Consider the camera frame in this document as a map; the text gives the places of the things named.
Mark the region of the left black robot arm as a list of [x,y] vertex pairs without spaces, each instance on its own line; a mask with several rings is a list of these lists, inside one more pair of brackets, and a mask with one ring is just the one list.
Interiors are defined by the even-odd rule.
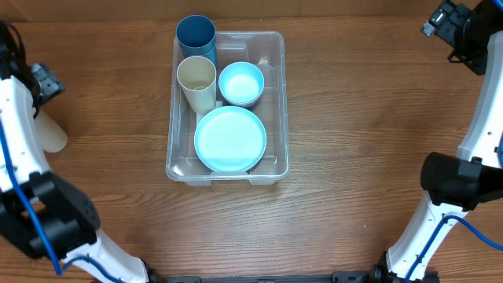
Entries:
[[47,162],[45,154],[68,138],[40,108],[62,92],[44,64],[28,65],[19,31],[1,22],[1,235],[30,258],[48,258],[58,276],[77,266],[97,282],[160,282],[103,231],[91,199]]

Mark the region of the blue plastic cup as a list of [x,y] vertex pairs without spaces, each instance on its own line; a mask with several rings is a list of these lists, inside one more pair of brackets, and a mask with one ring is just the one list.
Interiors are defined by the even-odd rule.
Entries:
[[218,53],[216,45],[214,45],[208,52],[206,52],[204,54],[204,57],[210,60],[216,68],[218,67]]
[[216,45],[216,27],[206,16],[190,15],[178,23],[176,38],[186,57],[202,56]]

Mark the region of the light blue plastic bowl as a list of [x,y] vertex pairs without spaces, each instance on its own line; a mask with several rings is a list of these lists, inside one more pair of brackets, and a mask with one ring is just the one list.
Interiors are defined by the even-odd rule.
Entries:
[[218,87],[227,101],[256,100],[265,88],[265,77],[256,65],[238,61],[227,65],[221,71]]

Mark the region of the pink plastic bowl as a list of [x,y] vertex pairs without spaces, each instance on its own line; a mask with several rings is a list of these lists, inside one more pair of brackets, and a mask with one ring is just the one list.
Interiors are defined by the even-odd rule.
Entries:
[[256,99],[256,100],[250,100],[250,101],[232,101],[232,100],[228,100],[227,102],[230,105],[234,105],[234,106],[238,106],[238,107],[243,107],[243,108],[250,108],[253,105],[255,105],[257,101],[258,101],[258,99]]

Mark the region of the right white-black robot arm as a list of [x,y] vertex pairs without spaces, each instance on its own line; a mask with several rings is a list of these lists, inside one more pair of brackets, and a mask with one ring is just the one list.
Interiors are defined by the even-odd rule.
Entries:
[[478,204],[502,197],[502,2],[482,0],[469,9],[444,1],[421,30],[449,44],[449,62],[483,76],[483,85],[455,156],[433,152],[426,157],[420,173],[424,192],[413,217],[361,282],[439,281],[427,266],[458,223],[490,247],[502,249],[465,220]]

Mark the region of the grey plastic bowl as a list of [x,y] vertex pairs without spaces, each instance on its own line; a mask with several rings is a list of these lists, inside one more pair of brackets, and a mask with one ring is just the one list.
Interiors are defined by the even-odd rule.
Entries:
[[241,108],[246,108],[248,110],[253,110],[256,108],[257,106],[257,103],[248,103],[248,104],[235,104],[235,103],[229,103],[229,105],[232,105],[232,106],[237,106],[237,107],[241,107]]

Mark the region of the light blue plastic plate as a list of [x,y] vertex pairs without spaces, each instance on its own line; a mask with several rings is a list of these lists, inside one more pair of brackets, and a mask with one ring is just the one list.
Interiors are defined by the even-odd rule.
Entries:
[[266,151],[267,134],[261,119],[246,108],[222,106],[210,111],[196,126],[194,148],[212,171],[252,169]]

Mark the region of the cream plastic cup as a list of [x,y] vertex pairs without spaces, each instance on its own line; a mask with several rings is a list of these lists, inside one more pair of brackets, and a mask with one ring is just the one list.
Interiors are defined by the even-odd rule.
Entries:
[[217,71],[209,59],[202,56],[187,57],[178,66],[176,76],[196,114],[204,116],[215,108]]
[[68,144],[67,133],[43,110],[35,117],[35,129],[45,152],[58,153]]

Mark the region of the clear plastic storage bin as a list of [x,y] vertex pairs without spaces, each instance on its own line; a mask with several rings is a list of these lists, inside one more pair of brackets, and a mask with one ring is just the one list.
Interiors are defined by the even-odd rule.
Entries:
[[202,117],[190,108],[178,83],[177,68],[185,57],[174,40],[166,174],[189,186],[237,180],[246,180],[253,186],[271,186],[286,178],[291,169],[284,37],[277,31],[218,31],[216,35],[219,71],[234,62],[247,61],[264,74],[265,89],[249,110],[265,126],[265,153],[246,172],[213,172],[200,161],[193,135]]

